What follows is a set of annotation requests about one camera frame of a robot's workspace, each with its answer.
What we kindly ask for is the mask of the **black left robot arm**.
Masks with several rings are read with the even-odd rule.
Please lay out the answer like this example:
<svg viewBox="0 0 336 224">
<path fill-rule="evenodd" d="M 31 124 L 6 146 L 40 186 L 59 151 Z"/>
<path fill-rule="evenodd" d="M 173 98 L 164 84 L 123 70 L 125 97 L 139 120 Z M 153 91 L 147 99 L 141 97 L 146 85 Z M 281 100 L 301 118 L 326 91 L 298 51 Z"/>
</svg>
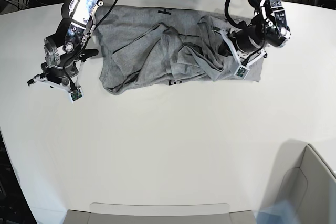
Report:
<svg viewBox="0 0 336 224">
<path fill-rule="evenodd" d="M 266 46 L 281 48 L 291 36 L 287 24 L 282 0 L 248 0 L 254 9 L 254 17 L 247 24 L 245 21 L 235 22 L 229 15 L 231 0 L 226 0 L 224 14 L 228 23 L 236 30 L 224 31 L 216 29 L 223 43 L 218 51 L 224 56 L 233 58 L 232 72 L 245 74 L 250 66 L 262 57 L 267 57 Z"/>
</svg>

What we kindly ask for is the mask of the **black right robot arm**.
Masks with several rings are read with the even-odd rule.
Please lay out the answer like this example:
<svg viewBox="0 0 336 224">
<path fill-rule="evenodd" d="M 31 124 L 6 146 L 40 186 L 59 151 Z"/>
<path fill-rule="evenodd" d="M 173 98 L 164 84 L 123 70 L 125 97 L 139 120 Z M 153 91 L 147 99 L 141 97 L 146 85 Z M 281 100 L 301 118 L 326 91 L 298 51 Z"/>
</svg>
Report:
<svg viewBox="0 0 336 224">
<path fill-rule="evenodd" d="M 98 54 L 98 50 L 86 46 L 100 24 L 96 11 L 103 5 L 103 0 L 66 0 L 63 3 L 62 20 L 56 32 L 44 39 L 42 73 L 28 80 L 29 86 L 43 83 L 58 88 L 69 94 L 72 101 L 82 97 L 79 78 L 84 62 Z"/>
</svg>

